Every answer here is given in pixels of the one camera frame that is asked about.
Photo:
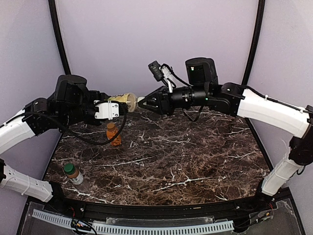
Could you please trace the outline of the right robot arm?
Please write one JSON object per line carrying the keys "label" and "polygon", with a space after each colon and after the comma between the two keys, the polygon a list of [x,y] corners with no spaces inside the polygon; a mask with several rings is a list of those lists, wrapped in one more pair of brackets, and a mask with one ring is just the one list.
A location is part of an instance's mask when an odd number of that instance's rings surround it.
{"label": "right robot arm", "polygon": [[172,115],[175,109],[209,107],[233,117],[267,123],[293,135],[290,153],[260,183],[259,196],[274,196],[301,167],[313,162],[313,108],[293,106],[263,95],[247,85],[220,85],[214,60],[192,58],[185,62],[188,80],[183,87],[172,86],[177,76],[167,65],[154,61],[148,65],[156,81],[164,86],[138,99],[138,106],[159,115]]}

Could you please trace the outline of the black frame post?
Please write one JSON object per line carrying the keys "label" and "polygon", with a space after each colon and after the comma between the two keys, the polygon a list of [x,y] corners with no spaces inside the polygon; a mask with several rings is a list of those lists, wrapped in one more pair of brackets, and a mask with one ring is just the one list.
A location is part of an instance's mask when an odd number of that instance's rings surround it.
{"label": "black frame post", "polygon": [[55,41],[56,41],[58,53],[61,59],[61,64],[62,64],[65,75],[70,75],[71,70],[70,70],[68,59],[67,59],[67,53],[65,50],[64,41],[62,38],[62,32],[61,32],[61,27],[60,27],[58,12],[57,12],[56,1],[48,0],[48,6],[49,6],[53,32],[55,36]]}
{"label": "black frame post", "polygon": [[261,28],[262,28],[265,4],[266,4],[265,0],[258,1],[256,18],[255,18],[255,26],[254,26],[250,50],[249,50],[249,54],[248,54],[248,58],[246,62],[246,68],[245,68],[244,75],[243,75],[242,82],[241,82],[242,85],[248,84],[250,74],[252,71],[252,67],[253,67],[253,63],[254,63],[257,47],[258,47],[259,37],[261,33]]}

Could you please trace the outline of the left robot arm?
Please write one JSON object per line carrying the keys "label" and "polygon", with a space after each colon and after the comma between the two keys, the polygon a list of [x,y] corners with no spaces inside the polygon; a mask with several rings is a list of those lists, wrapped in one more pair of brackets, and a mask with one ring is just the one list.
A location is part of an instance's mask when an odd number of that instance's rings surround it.
{"label": "left robot arm", "polygon": [[[120,105],[105,93],[89,90],[87,80],[61,75],[49,98],[37,98],[0,126],[0,152],[50,129],[68,131],[79,122],[100,125],[120,115]],[[0,162],[0,186],[49,203],[63,197],[58,183],[36,180]]]}

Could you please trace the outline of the green cap coffee bottle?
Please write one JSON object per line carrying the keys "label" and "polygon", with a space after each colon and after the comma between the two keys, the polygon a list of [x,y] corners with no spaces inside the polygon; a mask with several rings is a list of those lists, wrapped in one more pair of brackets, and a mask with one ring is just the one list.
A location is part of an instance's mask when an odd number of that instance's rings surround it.
{"label": "green cap coffee bottle", "polygon": [[64,173],[69,178],[74,187],[80,192],[86,193],[89,191],[89,183],[74,164],[67,163],[64,165]]}

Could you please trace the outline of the left black frame post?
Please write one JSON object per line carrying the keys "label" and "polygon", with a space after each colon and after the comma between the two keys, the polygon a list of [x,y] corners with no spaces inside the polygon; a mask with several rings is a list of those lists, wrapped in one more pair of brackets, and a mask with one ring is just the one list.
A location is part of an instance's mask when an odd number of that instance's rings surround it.
{"label": "left black frame post", "polygon": [[65,50],[64,41],[62,38],[62,32],[61,32],[61,27],[60,27],[58,12],[57,12],[56,1],[48,0],[48,6],[49,6],[53,32],[55,36],[55,41],[56,41],[58,53],[61,59],[61,64],[62,64],[65,75],[70,75],[71,70],[70,70],[68,59],[67,59],[67,53]]}

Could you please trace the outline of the yellow tea bottle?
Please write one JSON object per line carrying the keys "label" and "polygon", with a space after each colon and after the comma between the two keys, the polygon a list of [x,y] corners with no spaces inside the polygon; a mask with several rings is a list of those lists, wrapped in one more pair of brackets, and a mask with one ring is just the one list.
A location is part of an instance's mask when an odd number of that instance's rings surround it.
{"label": "yellow tea bottle", "polygon": [[134,93],[125,93],[108,98],[110,101],[118,101],[127,105],[128,112],[132,113],[137,108],[137,97]]}

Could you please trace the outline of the orange juice bottle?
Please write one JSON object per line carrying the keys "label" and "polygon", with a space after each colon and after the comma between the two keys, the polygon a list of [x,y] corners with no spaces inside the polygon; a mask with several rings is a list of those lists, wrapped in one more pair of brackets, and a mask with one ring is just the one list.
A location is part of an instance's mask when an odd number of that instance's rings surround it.
{"label": "orange juice bottle", "polygon": [[108,140],[111,141],[112,146],[119,146],[121,145],[121,136],[118,135],[116,138],[114,136],[118,133],[119,129],[116,127],[116,125],[113,122],[110,122],[107,124],[107,131],[106,135]]}

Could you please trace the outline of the right black frame post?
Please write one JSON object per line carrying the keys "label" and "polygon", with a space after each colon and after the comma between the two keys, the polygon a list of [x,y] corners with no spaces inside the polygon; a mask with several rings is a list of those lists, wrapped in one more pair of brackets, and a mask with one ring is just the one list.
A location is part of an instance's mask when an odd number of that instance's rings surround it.
{"label": "right black frame post", "polygon": [[250,74],[252,71],[252,67],[253,67],[253,63],[254,63],[257,47],[258,47],[259,37],[261,33],[261,28],[262,28],[265,4],[266,4],[265,0],[258,1],[256,18],[255,18],[255,26],[254,26],[250,50],[249,50],[249,54],[248,54],[248,58],[246,62],[246,68],[245,68],[244,75],[243,75],[242,82],[241,82],[242,85],[248,84]]}

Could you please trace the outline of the black front rail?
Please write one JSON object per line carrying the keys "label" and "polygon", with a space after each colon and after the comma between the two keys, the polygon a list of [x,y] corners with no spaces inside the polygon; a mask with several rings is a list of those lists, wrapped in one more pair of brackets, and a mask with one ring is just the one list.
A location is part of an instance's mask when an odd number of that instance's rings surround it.
{"label": "black front rail", "polygon": [[126,219],[183,219],[213,216],[218,218],[237,219],[246,217],[256,209],[248,209],[251,197],[217,203],[206,203],[185,206],[127,206],[105,203],[94,203],[65,198],[64,202],[74,208],[76,217],[104,220],[106,218]]}

